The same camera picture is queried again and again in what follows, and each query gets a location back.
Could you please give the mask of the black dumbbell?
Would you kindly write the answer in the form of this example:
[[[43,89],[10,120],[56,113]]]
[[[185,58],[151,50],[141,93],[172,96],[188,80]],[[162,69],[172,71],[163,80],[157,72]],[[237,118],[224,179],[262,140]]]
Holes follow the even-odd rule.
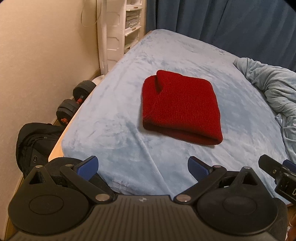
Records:
[[[96,84],[94,82],[84,80],[73,89],[72,99],[62,101],[56,111],[57,120],[61,125],[67,126],[69,124],[70,120],[95,87]]]

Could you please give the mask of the white shelf unit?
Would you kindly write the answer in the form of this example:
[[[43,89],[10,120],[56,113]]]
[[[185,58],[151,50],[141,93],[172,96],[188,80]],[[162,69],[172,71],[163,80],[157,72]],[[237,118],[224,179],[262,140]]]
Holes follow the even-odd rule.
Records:
[[[147,1],[125,1],[125,45],[126,54],[144,35],[144,22]]]

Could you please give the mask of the black backpack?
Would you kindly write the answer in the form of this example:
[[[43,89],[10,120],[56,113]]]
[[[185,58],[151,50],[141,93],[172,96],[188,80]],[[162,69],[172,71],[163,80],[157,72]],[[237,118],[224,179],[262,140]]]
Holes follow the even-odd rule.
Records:
[[[16,163],[27,177],[36,165],[45,165],[65,128],[50,123],[27,123],[18,133]]]

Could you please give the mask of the light blue bed sheet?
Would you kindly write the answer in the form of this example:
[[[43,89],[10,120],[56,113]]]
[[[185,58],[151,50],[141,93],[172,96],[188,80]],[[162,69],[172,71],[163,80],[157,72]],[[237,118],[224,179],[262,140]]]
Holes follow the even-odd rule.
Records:
[[[238,171],[266,154],[287,158],[280,125],[263,95],[234,66],[235,56],[168,31],[144,37],[107,74],[67,127],[64,156],[96,156],[116,192],[176,196],[196,183],[195,156]]]

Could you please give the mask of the dark blue curtain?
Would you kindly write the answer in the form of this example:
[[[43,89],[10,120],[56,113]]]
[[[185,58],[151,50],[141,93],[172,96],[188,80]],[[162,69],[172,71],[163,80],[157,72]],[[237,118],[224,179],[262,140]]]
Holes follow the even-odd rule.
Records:
[[[295,1],[147,1],[145,29],[170,30],[295,70]]]

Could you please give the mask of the red knit sweater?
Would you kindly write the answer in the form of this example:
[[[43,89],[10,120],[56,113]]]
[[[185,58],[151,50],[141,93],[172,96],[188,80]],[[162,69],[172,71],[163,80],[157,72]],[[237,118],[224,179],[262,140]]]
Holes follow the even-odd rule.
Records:
[[[218,145],[223,140],[212,84],[165,70],[143,83],[142,124],[146,130],[200,145]]]

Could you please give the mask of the grey-blue crumpled blanket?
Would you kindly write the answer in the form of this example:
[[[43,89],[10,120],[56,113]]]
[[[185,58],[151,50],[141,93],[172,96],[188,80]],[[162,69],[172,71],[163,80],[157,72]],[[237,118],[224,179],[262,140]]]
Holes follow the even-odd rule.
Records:
[[[267,103],[277,114],[288,158],[295,163],[295,72],[250,58],[236,58],[233,64],[264,93]]]

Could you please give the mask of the white standing fan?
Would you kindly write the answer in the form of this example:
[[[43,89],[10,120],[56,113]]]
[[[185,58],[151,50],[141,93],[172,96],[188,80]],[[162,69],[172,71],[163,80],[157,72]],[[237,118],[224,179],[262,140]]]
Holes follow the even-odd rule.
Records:
[[[106,75],[124,56],[126,1],[97,1],[99,68]]]

